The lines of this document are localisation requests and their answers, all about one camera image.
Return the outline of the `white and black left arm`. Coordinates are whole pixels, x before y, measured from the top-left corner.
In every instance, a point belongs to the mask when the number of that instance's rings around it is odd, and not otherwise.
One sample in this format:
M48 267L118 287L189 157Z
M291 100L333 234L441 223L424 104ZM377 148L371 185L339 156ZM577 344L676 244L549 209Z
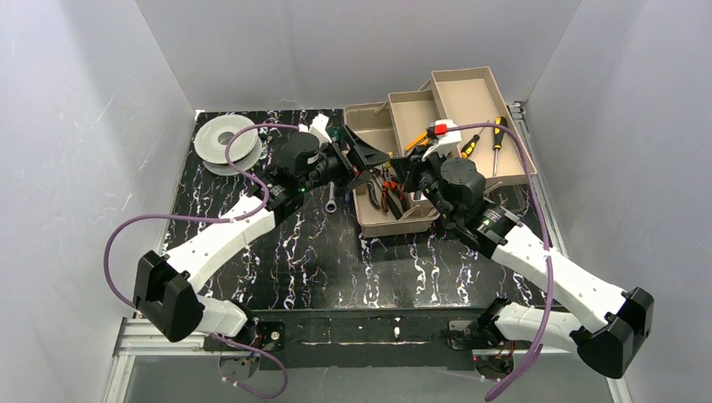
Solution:
M312 128L275 151L262 181L238 198L218 220L164 255L145 253L138 262L133 303L169 341L193 332L239 335L254 316L239 302L199 292L213 274L250 243L284 222L304 203L307 192L334 184L351 191L389 160L350 128L334 143Z

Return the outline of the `yellow black long screwdriver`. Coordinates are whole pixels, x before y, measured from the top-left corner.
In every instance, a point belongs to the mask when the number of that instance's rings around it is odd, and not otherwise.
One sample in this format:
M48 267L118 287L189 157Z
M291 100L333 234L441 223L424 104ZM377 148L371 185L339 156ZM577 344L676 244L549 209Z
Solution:
M492 176L497 175L497 170L498 170L498 164L499 164L499 156L500 156L500 150L502 149L502 143L505 137L505 132L501 129L501 127L508 127L508 121L506 117L504 116L498 116L495 119L495 124L496 127L493 128L493 153L494 153L494 159L493 159L493 170L492 170Z

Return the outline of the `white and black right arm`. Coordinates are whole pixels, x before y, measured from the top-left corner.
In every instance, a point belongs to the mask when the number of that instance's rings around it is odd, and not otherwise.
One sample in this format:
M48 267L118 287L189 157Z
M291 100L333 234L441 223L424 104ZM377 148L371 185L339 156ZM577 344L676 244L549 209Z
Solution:
M623 290L547 248L522 220L484 194L486 180L471 160L419 156L391 161L405 192L420 191L468 248L527 278L566 311L495 299L455 343L529 341L575 352L607 378L623 377L647 340L654 299L641 287Z

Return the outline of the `black handled cutters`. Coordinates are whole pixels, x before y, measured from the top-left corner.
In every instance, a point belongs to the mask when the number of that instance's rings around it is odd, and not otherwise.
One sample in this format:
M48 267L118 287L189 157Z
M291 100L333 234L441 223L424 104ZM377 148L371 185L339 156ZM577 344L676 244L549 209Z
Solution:
M375 208L377 211L386 213L388 211L388 207L385 205L385 202L383 200L383 193L382 193L382 187L381 187L380 182L377 179L371 179L366 184L366 186L367 186L369 201L370 201L372 207Z

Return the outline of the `yellow black short screwdriver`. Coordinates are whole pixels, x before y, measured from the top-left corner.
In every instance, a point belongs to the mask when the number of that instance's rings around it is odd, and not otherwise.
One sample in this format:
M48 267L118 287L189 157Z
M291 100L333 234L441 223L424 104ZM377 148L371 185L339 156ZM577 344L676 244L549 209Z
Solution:
M461 158L468 159L474 152L477 143L480 140L480 135L475 134L460 148L459 154Z

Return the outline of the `yellow utility knife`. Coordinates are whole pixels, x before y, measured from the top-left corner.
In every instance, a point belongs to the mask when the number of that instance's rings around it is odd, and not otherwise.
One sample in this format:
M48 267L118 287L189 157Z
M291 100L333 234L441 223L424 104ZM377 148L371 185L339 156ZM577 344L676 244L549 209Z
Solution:
M417 146L427 145L429 141L427 132L421 133L404 148L404 155L408 155Z

